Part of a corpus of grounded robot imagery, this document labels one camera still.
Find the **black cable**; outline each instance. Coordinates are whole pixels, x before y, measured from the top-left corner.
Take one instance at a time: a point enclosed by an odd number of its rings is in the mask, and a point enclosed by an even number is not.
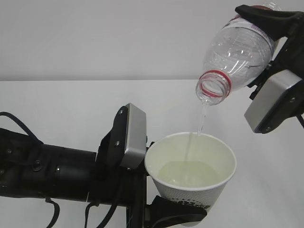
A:
[[[90,211],[90,208],[92,206],[95,206],[95,207],[98,207],[99,206],[99,203],[96,203],[96,202],[92,202],[92,203],[89,203],[87,205],[87,207],[85,208],[85,228],[87,227],[87,220],[89,218],[89,211]]]
[[[104,228],[108,224],[108,222],[110,221],[111,217],[113,216],[113,214],[114,214],[114,212],[115,212],[115,210],[118,206],[118,201],[120,199],[122,189],[123,189],[123,184],[122,184],[122,181],[120,181],[117,192],[116,192],[115,197],[114,197],[114,200],[112,202],[112,205],[110,206],[110,209],[109,209],[108,213],[105,215],[104,219],[97,226],[97,228]],[[92,202],[92,203],[89,203],[87,205],[87,207],[85,208],[85,228],[87,227],[87,221],[88,221],[88,217],[89,217],[90,208],[92,206],[98,207],[98,205],[99,205],[99,202]]]
[[[297,115],[296,117],[298,118],[298,121],[300,122],[300,124],[304,128],[304,119],[303,119],[303,117],[301,115]]]
[[[57,219],[59,217],[60,207],[56,202],[52,201],[50,197],[46,198],[46,202],[54,205],[54,215],[53,215],[51,222],[47,226],[47,228],[52,228],[55,225],[55,223],[57,222]]]
[[[7,113],[7,112],[0,112],[0,116],[6,116],[9,119],[11,119],[12,121],[14,121],[22,130],[24,130],[24,132],[26,134],[28,134],[28,136],[30,138],[32,138],[34,141],[42,143],[42,141],[40,141],[34,134],[33,132],[30,131],[30,129],[17,117],[15,117],[13,114],[11,113]]]
[[[102,222],[97,226],[97,228],[105,228],[105,226],[108,224],[108,222],[110,221],[111,217],[113,216],[117,206],[118,206],[118,201],[120,199],[120,195],[123,189],[123,181],[121,179],[120,183],[119,183],[119,187],[117,189],[114,201],[112,202],[112,205],[108,211],[108,213],[106,214],[106,216],[104,217],[104,220],[102,220]]]

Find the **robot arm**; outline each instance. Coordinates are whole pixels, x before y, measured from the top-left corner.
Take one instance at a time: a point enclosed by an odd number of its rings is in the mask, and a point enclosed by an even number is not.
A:
[[[255,133],[268,133],[285,119],[304,113],[304,12],[236,7],[241,17],[274,41],[287,37],[276,58],[248,87],[257,86],[245,118]]]

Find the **white wall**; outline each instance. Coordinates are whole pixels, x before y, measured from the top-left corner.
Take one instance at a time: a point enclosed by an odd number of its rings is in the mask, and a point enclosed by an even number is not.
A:
[[[18,116],[44,143],[96,151],[114,115],[128,102],[147,113],[149,142],[196,131],[200,104],[195,84],[196,80],[0,82],[0,111]],[[290,119],[269,134],[253,134],[243,117],[250,92],[234,92],[209,110],[205,132],[232,147],[238,167],[199,228],[304,225],[304,131]],[[5,117],[0,127],[19,131]],[[156,194],[149,180],[148,202]],[[57,202],[61,214],[56,228],[84,226],[85,203]],[[46,227],[52,209],[41,199],[0,197],[0,227]],[[96,227],[107,210],[108,206],[92,209],[89,227]],[[108,227],[124,227],[124,220],[125,211],[119,208]]]
[[[2,0],[0,80],[197,79],[235,7],[259,2]]]

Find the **plastic bottle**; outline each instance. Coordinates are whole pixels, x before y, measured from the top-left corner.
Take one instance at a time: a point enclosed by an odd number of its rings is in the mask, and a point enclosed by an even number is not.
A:
[[[280,10],[274,3],[258,6]],[[214,37],[205,54],[205,73],[196,85],[198,98],[209,105],[222,102],[232,91],[247,86],[271,61],[278,42],[236,15]]]

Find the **white paper cup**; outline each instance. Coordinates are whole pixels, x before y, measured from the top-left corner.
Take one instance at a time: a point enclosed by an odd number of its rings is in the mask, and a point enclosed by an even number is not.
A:
[[[168,162],[185,160],[187,148],[188,161],[201,161],[211,166],[220,176],[216,184],[205,187],[180,187],[160,180],[157,176]],[[145,167],[152,177],[160,195],[168,200],[186,205],[203,207],[207,212],[220,196],[226,183],[232,178],[237,160],[228,145],[207,134],[177,133],[155,142],[145,156]],[[187,223],[193,226],[198,223]]]

